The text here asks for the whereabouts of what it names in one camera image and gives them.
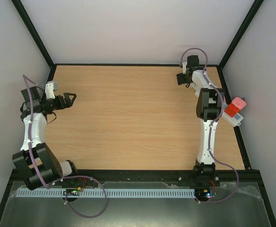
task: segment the purple cable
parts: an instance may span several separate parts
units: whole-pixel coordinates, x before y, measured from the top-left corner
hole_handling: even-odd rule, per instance
[[[78,211],[76,211],[76,210],[68,203],[67,197],[69,196],[69,193],[67,193],[66,196],[65,196],[65,199],[64,199],[65,204],[72,210],[72,212],[74,212],[76,215],[78,215],[78,216],[80,216],[80,217],[82,217],[82,218],[96,218],[96,217],[100,216],[101,214],[103,214],[103,212],[105,211],[105,209],[106,209],[106,207],[107,207],[107,203],[108,203],[107,193],[106,193],[106,191],[105,191],[103,185],[102,185],[99,181],[97,181],[95,178],[90,177],[90,176],[82,176],[82,175],[79,175],[79,176],[65,176],[65,177],[63,177],[62,179],[72,179],[72,178],[88,178],[88,179],[90,179],[91,181],[95,181],[95,182],[101,187],[101,189],[102,189],[103,192],[104,192],[104,196],[105,196],[105,205],[104,205],[103,209],[102,209],[98,214],[92,215],[92,216],[87,216],[87,215],[81,214],[81,213],[79,213]]]
[[[206,67],[207,67],[207,64],[208,64],[208,56],[207,56],[207,54],[205,53],[205,51],[203,51],[203,50],[200,49],[200,48],[196,48],[196,47],[187,49],[186,51],[184,51],[184,53],[183,53],[182,56],[181,56],[180,66],[183,65],[183,64],[182,64],[182,59],[183,59],[184,55],[185,55],[188,51],[190,51],[190,50],[199,50],[199,51],[201,51],[201,52],[205,55],[206,62],[205,62],[205,66],[204,66],[204,68],[203,68],[202,75],[203,75],[204,79],[206,80],[206,82],[209,84],[209,86],[211,86],[211,87],[217,92],[217,94],[218,94],[218,96],[219,96],[219,98],[220,98],[220,100],[221,100],[221,104],[222,104],[222,106],[223,106],[223,105],[224,105],[224,100],[223,100],[223,97],[222,97],[221,93],[219,92],[219,90],[218,90],[212,83],[210,83],[210,81],[208,80],[208,78],[207,78],[206,75],[205,75],[205,70],[206,70]],[[220,162],[218,159],[216,159],[216,158],[214,157],[214,155],[212,154],[211,148],[210,148],[210,139],[211,139],[211,135],[212,135],[212,126],[213,126],[213,123],[216,122],[216,121],[218,121],[218,120],[222,117],[223,111],[224,111],[224,108],[222,107],[222,108],[221,108],[221,111],[220,111],[220,114],[219,114],[219,115],[217,116],[217,118],[214,119],[214,120],[211,122],[211,124],[210,124],[209,134],[208,134],[208,151],[209,151],[210,156],[213,158],[213,160],[214,160],[215,162],[217,162],[217,163],[219,163],[219,164],[221,164],[221,165],[227,166],[227,167],[231,168],[231,169],[235,172],[236,177],[237,177],[236,186],[235,186],[234,190],[232,191],[232,193],[231,193],[230,195],[226,196],[225,198],[223,198],[223,199],[221,199],[221,200],[217,200],[217,201],[207,201],[207,202],[205,202],[205,201],[199,201],[199,200],[197,199],[197,197],[196,197],[196,200],[197,200],[199,203],[209,204],[209,203],[219,203],[219,202],[223,202],[223,201],[225,201],[225,200],[228,200],[230,197],[232,197],[232,196],[235,194],[235,192],[237,191],[238,187],[239,187],[239,175],[238,175],[237,170],[236,170],[234,167],[232,167],[231,165],[226,164],[226,163],[223,163],[223,162]]]
[[[32,142],[31,142],[31,132],[32,132],[32,123],[34,121],[34,106],[33,106],[33,98],[32,98],[32,94],[30,92],[30,89],[29,89],[29,86],[28,86],[28,82],[27,81],[30,81],[31,83],[33,84],[36,84],[35,82],[31,81],[29,78],[27,78],[27,76],[25,76],[24,74],[22,75],[23,76],[23,79],[24,79],[24,83],[25,83],[25,86],[26,86],[26,89],[27,89],[27,92],[28,92],[28,97],[29,97],[29,102],[30,102],[30,123],[28,125],[28,139],[30,140],[30,142],[28,143],[28,152],[29,152],[29,157],[32,161],[32,164],[34,166],[34,169],[36,171],[36,174],[38,175],[42,185],[44,186],[44,188],[46,189],[50,189],[50,187],[45,183],[43,177],[41,176],[40,174],[40,171],[38,169],[38,166],[36,164],[36,161],[35,161],[35,158],[34,158],[34,155],[33,155],[33,151],[32,151]]]

